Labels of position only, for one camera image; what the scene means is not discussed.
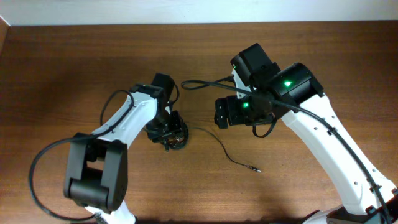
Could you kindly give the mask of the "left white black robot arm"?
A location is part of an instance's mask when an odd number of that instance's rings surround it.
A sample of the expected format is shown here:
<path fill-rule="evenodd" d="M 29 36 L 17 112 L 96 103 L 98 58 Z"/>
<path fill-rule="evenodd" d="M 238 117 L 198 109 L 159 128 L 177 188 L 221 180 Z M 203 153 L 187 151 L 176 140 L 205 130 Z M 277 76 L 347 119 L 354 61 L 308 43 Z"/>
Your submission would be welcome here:
<path fill-rule="evenodd" d="M 128 185 L 127 150 L 142 129 L 165 150 L 182 149 L 188 129 L 170 96 L 174 80 L 158 73 L 149 85 L 137 84 L 117 112 L 91 134 L 76 133 L 70 143 L 63 193 L 100 223 L 135 223 L 124 201 Z"/>

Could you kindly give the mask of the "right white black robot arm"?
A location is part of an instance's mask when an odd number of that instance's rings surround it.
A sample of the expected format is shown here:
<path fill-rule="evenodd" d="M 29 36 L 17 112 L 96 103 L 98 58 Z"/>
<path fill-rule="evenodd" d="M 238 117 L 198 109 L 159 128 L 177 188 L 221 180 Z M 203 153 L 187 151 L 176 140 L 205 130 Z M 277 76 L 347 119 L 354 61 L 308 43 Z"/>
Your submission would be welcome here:
<path fill-rule="evenodd" d="M 323 87 L 303 64 L 281 69 L 259 44 L 232 60 L 237 93 L 215 102 L 215 123 L 274 127 L 282 121 L 310 149 L 342 204 L 317 210 L 305 223 L 394 223 L 397 187 L 360 150 L 334 112 Z"/>

